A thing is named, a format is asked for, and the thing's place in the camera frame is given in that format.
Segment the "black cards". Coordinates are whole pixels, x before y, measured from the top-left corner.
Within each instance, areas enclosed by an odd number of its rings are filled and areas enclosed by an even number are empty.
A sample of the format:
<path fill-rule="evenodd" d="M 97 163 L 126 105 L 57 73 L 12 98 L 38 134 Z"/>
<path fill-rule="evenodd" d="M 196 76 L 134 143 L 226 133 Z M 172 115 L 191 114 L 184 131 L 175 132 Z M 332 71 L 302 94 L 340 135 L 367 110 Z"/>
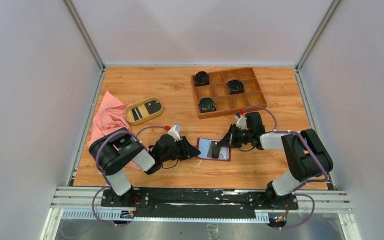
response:
<path fill-rule="evenodd" d="M 161 103 L 157 102 L 156 100 L 145 102 L 144 104 L 136 106 L 132 109 L 133 119 L 135 121 L 138 121 L 145 117 L 149 117 L 151 115 L 156 114 L 158 111 L 161 110 L 161 108 Z"/>

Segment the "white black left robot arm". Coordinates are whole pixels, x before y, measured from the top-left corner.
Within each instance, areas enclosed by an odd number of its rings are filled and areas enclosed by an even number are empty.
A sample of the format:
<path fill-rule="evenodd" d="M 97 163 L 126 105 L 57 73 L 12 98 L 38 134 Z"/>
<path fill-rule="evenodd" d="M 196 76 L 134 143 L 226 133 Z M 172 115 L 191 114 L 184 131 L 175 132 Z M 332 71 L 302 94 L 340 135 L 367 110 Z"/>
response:
<path fill-rule="evenodd" d="M 146 147 L 125 127 L 93 141 L 88 151 L 112 190 L 115 202 L 122 207 L 133 201 L 133 186 L 125 172 L 128 164 L 134 163 L 151 175 L 159 171 L 164 162 L 184 161 L 201 153 L 185 136 L 175 138 L 170 134 L 163 134 L 155 144 Z"/>

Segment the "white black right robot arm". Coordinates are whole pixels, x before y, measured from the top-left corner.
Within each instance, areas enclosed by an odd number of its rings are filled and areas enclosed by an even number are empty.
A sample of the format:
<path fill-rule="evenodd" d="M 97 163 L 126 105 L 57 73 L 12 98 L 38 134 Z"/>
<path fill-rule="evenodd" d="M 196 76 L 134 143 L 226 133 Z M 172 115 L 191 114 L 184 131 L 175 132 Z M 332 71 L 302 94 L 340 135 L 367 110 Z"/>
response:
<path fill-rule="evenodd" d="M 257 150 L 284 152 L 288 169 L 270 181 L 265 190 L 266 204 L 278 209 L 286 197 L 310 182 L 326 182 L 333 170 L 333 161 L 318 134 L 309 128 L 302 131 L 266 131 L 259 112 L 235 115 L 217 147 L 239 149 L 250 144 Z"/>

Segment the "red card holder wallet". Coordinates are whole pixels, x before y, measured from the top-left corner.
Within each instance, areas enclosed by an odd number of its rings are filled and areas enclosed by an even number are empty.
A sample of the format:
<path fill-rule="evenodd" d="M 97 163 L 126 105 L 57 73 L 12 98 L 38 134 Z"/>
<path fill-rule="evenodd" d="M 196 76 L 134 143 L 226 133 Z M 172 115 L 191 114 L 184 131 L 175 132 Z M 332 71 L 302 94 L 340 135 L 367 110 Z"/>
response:
<path fill-rule="evenodd" d="M 222 161 L 230 162 L 231 161 L 231 150 L 228 147 L 220 147 L 220 156 L 219 159 L 214 159 L 211 157 L 211 142 L 219 140 L 207 139 L 207 138 L 197 138 L 196 148 L 200 150 L 201 154 L 197 158 L 202 160 L 213 160 L 213 161 Z"/>

